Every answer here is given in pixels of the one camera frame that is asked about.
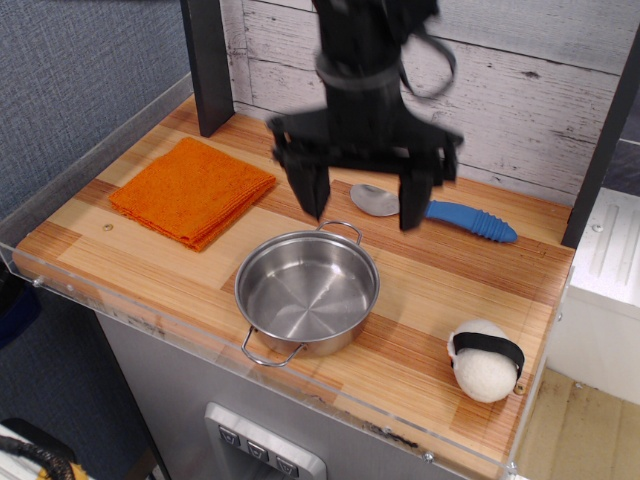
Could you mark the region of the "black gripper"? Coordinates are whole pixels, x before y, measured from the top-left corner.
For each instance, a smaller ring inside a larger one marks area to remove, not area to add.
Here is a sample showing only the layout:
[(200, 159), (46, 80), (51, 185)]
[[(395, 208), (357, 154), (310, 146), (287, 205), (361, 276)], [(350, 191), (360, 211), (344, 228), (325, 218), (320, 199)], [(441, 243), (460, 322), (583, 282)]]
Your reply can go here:
[(400, 175), (400, 229), (418, 228), (436, 183), (457, 176), (461, 134), (420, 119), (397, 85), (347, 91), (326, 88), (320, 109), (267, 121), (274, 157), (301, 209), (318, 220), (330, 196), (331, 167)]

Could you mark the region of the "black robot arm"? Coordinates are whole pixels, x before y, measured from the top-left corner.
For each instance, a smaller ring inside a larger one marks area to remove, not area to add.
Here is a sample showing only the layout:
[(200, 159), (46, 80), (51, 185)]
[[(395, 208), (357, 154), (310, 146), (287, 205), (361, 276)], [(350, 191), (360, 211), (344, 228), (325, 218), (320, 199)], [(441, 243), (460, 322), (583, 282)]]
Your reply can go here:
[(273, 156), (307, 214), (319, 218), (330, 195), (332, 167), (398, 175), (399, 225), (418, 227), (431, 190), (457, 173), (460, 134), (428, 123), (404, 104), (408, 80), (401, 50), (411, 35), (453, 54), (430, 37), (434, 1), (317, 1), (321, 50), (316, 71), (325, 87), (320, 110), (276, 116)]

